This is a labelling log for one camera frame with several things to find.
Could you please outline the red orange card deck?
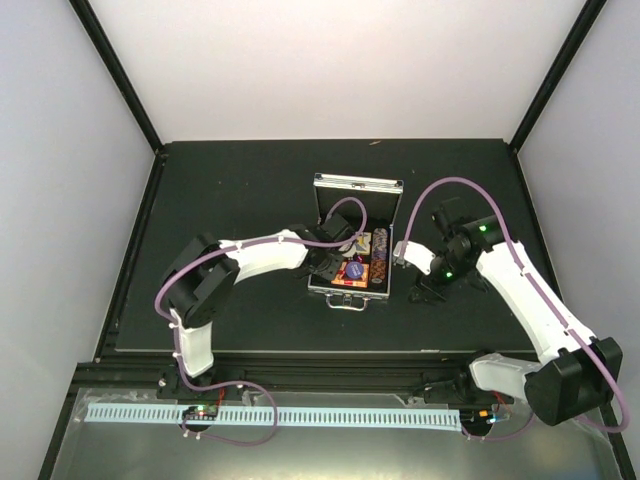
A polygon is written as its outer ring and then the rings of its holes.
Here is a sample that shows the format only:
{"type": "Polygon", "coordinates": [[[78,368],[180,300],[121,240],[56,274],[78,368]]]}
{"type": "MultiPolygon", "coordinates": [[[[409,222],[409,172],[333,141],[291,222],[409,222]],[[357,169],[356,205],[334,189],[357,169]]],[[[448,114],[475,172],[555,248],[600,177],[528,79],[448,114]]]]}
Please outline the red orange card deck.
{"type": "Polygon", "coordinates": [[[365,273],[361,279],[351,280],[344,275],[344,268],[347,263],[348,262],[342,264],[341,268],[336,273],[336,276],[331,281],[331,284],[344,287],[366,288],[368,286],[369,266],[367,264],[363,264],[365,266],[365,273]]]}

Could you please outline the purple round button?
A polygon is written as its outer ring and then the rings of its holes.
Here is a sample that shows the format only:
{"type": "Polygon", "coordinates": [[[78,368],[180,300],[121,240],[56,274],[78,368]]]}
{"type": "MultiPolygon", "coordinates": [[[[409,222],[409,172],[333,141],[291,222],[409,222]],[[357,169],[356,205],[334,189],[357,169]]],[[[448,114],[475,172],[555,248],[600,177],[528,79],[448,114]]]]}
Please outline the purple round button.
{"type": "Polygon", "coordinates": [[[344,268],[344,275],[351,280],[359,280],[365,273],[365,266],[358,261],[348,262],[344,268]]]}

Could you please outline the blue gold card deck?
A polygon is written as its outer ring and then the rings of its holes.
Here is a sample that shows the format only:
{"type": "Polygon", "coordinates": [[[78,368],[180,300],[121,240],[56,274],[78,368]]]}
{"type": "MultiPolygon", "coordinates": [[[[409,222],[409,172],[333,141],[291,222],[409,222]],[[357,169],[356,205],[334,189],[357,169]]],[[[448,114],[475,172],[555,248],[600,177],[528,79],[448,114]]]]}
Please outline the blue gold card deck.
{"type": "Polygon", "coordinates": [[[346,253],[347,257],[369,256],[371,253],[372,233],[363,232],[352,244],[350,250],[346,253]]]}

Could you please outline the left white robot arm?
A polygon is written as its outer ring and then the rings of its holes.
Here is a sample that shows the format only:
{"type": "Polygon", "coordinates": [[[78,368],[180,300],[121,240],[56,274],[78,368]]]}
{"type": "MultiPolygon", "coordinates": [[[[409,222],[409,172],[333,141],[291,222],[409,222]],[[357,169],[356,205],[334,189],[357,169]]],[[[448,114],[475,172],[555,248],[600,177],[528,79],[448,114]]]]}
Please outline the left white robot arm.
{"type": "Polygon", "coordinates": [[[340,248],[352,244],[355,235],[352,225],[335,214],[321,225],[294,225],[253,239],[194,239],[165,275],[154,300],[156,312],[174,333],[173,356],[183,368],[181,389],[193,399],[213,391],[213,320],[236,284],[277,270],[332,279],[342,261],[340,248]]]}

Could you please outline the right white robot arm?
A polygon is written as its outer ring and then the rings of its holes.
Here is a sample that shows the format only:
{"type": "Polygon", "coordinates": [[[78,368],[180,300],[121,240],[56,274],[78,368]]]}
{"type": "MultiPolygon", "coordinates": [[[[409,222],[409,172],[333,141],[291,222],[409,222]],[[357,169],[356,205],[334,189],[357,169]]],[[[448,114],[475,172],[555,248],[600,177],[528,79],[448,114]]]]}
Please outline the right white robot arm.
{"type": "Polygon", "coordinates": [[[536,358],[476,353],[454,379],[457,396],[476,403],[490,391],[528,404],[555,426],[609,403],[614,397],[622,351],[612,338],[598,338],[563,304],[536,270],[524,246],[507,237],[496,214],[475,218],[464,203],[444,201],[431,218],[444,247],[437,253],[403,240],[393,258],[418,271],[410,297],[440,302],[455,281],[493,288],[527,334],[536,358]]]}

